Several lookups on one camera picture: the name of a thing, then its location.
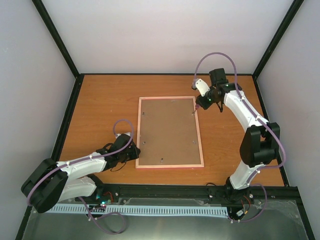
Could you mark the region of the grey metal front plate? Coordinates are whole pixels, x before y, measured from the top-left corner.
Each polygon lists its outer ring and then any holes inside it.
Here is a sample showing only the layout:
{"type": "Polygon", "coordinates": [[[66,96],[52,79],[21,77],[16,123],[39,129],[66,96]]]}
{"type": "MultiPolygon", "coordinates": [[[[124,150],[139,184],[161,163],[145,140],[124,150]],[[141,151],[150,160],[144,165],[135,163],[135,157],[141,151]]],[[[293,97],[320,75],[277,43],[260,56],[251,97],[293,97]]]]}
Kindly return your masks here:
{"type": "MultiPolygon", "coordinates": [[[[127,198],[128,206],[222,207],[200,200],[127,198]]],[[[128,216],[38,213],[32,209],[24,240],[312,240],[304,207],[296,200],[255,200],[242,220],[230,219],[237,208],[226,207],[227,218],[204,216],[128,216]]]]}

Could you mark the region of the black enclosure post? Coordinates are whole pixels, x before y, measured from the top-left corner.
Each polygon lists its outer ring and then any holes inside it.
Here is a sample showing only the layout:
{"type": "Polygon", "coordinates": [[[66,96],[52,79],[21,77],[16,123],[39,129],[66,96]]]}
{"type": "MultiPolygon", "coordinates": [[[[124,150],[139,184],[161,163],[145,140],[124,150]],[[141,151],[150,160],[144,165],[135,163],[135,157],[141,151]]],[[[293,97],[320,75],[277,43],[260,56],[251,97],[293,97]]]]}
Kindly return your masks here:
{"type": "Polygon", "coordinates": [[[62,57],[64,58],[67,66],[69,67],[72,75],[75,79],[78,79],[80,76],[80,73],[72,60],[72,57],[69,53],[69,51],[66,48],[65,43],[63,42],[50,14],[48,13],[44,3],[42,0],[32,0],[32,3],[37,10],[38,14],[40,15],[43,23],[45,24],[47,30],[49,31],[53,41],[55,42],[57,48],[59,49],[62,57]]]}
{"type": "Polygon", "coordinates": [[[283,17],[280,25],[278,26],[275,34],[273,35],[270,43],[268,44],[266,50],[264,51],[260,61],[258,62],[252,77],[253,80],[257,80],[260,74],[262,73],[264,67],[266,66],[267,62],[271,58],[273,52],[277,48],[279,42],[281,41],[282,37],[286,33],[288,27],[290,26],[291,22],[295,18],[296,14],[298,13],[300,7],[304,3],[304,0],[293,0],[289,9],[287,10],[285,16],[283,17]]]}

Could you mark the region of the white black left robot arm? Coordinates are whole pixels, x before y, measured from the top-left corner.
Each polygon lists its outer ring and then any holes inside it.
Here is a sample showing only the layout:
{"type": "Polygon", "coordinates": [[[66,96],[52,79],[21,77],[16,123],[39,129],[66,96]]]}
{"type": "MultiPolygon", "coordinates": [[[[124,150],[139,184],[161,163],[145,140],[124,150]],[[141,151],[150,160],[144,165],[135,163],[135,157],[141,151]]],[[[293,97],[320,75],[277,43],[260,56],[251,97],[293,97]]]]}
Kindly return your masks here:
{"type": "Polygon", "coordinates": [[[77,197],[89,197],[96,202],[103,198],[104,188],[95,174],[136,160],[140,153],[129,132],[117,134],[115,142],[85,157],[69,161],[43,160],[23,183],[21,192],[27,198],[27,204],[38,213],[45,213],[57,203],[77,197]]]}

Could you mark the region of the black enclosure post right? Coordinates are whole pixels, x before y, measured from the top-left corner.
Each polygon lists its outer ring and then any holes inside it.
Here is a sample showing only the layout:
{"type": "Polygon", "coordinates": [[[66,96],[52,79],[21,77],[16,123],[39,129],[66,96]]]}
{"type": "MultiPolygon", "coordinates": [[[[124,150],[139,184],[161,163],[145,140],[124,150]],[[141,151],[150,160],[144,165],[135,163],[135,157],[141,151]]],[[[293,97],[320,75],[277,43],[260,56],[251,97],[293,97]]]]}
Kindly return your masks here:
{"type": "Polygon", "coordinates": [[[282,37],[286,33],[288,27],[290,26],[291,22],[295,18],[296,14],[298,13],[300,7],[304,3],[304,0],[293,0],[289,9],[287,10],[285,16],[283,17],[280,25],[278,26],[275,34],[273,35],[270,43],[268,44],[266,50],[264,51],[260,61],[258,62],[252,77],[253,80],[257,80],[260,74],[262,73],[264,67],[266,66],[267,62],[271,58],[273,52],[277,48],[279,42],[281,41],[282,37]]]}

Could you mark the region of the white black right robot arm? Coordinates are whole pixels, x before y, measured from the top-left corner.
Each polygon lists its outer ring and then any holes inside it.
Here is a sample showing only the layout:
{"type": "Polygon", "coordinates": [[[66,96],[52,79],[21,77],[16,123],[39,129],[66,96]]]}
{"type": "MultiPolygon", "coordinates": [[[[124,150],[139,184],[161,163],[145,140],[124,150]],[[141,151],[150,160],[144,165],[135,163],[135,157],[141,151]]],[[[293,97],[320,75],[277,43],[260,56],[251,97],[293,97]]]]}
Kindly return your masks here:
{"type": "Polygon", "coordinates": [[[199,91],[195,107],[207,110],[216,104],[221,112],[227,107],[244,130],[239,148],[241,161],[225,183],[225,199],[234,202],[261,169],[278,157],[280,126],[275,122],[270,123],[259,114],[241,86],[228,81],[224,69],[210,71],[209,77],[210,85],[200,78],[193,81],[192,89],[199,91]]]}

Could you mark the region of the black table edge rail left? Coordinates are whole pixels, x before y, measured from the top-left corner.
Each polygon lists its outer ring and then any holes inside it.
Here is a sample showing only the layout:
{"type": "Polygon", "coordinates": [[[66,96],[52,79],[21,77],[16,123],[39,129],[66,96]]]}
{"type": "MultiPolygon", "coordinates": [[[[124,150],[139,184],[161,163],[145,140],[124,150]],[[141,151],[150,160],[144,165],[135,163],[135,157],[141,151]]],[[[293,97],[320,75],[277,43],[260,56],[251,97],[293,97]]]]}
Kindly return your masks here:
{"type": "Polygon", "coordinates": [[[70,127],[70,123],[72,120],[72,116],[77,104],[79,93],[83,84],[84,76],[85,76],[84,74],[80,74],[74,82],[72,92],[71,92],[71,95],[63,116],[63,120],[56,138],[56,142],[54,144],[54,148],[51,154],[51,158],[54,161],[58,161],[60,159],[64,144],[65,144],[65,140],[68,134],[68,130],[70,127]]]}

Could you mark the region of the black table edge rail back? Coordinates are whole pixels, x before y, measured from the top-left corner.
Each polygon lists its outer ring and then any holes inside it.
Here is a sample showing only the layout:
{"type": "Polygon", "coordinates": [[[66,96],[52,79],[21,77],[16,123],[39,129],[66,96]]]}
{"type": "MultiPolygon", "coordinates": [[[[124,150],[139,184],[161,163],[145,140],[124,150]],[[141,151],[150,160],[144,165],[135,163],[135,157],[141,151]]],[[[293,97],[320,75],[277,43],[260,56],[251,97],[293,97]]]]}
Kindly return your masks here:
{"type": "MultiPolygon", "coordinates": [[[[104,76],[194,76],[194,73],[80,73],[81,75],[104,75],[104,76]]],[[[250,73],[237,73],[237,76],[250,76],[250,73]]]]}

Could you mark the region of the black enclosure post left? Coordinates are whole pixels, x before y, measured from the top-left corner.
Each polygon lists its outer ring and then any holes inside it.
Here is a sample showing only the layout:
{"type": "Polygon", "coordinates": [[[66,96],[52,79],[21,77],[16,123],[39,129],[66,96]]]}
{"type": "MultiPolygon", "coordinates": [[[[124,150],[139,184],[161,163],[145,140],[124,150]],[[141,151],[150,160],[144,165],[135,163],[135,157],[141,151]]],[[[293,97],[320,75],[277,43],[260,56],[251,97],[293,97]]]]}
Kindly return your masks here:
{"type": "Polygon", "coordinates": [[[69,67],[72,75],[75,79],[78,79],[80,76],[80,73],[72,60],[72,57],[69,53],[69,51],[66,48],[65,43],[63,42],[50,14],[48,13],[44,3],[42,0],[32,0],[32,3],[37,10],[38,14],[40,15],[43,23],[45,24],[47,30],[49,31],[53,41],[55,42],[57,48],[59,49],[62,57],[64,58],[67,66],[69,67]]]}

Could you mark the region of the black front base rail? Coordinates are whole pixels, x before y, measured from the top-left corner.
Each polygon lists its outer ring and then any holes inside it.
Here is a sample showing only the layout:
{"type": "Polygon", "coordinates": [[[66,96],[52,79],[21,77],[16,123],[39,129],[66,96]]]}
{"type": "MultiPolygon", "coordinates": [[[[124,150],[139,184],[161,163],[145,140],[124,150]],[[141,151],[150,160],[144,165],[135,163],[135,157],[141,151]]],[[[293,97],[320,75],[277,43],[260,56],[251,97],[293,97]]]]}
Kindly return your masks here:
{"type": "Polygon", "coordinates": [[[210,204],[237,206],[241,200],[252,204],[255,200],[294,200],[299,197],[297,187],[276,187],[260,185],[243,190],[232,190],[228,186],[212,184],[191,185],[132,185],[103,183],[71,183],[37,188],[29,199],[29,204],[39,213],[47,212],[57,203],[82,197],[89,204],[100,204],[111,200],[119,202],[121,198],[139,199],[192,199],[203,200],[210,204]]]}

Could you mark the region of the pink picture frame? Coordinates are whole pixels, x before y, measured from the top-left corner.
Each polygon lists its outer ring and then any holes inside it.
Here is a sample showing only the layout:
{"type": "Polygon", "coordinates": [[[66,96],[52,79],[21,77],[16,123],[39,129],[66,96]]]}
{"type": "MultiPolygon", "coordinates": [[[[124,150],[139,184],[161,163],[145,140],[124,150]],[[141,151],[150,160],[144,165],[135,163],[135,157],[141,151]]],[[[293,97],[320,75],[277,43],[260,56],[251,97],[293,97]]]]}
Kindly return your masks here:
{"type": "Polygon", "coordinates": [[[140,97],[137,169],[203,168],[204,157],[194,96],[140,97]]]}

